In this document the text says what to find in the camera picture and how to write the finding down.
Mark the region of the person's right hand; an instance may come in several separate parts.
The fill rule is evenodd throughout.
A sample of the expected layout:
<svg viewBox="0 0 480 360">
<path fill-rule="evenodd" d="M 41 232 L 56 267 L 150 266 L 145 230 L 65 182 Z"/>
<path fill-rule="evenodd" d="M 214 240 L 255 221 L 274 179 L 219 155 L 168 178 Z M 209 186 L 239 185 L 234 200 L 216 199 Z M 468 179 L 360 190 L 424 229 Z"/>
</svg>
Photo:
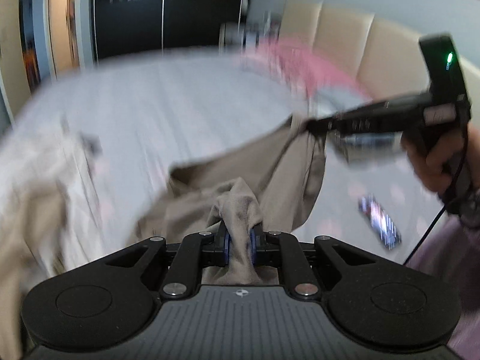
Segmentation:
<svg viewBox="0 0 480 360">
<path fill-rule="evenodd" d="M 442 136 L 427 156 L 421 155 L 405 134 L 402 135 L 401 145 L 421 183 L 432 193 L 443 194 L 452 182 L 452 177 L 443 172 L 443 164 L 464 148 L 461 131 L 451 131 Z M 479 148 L 479 129 L 469 123 L 466 159 L 476 189 L 479 188 Z"/>
</svg>

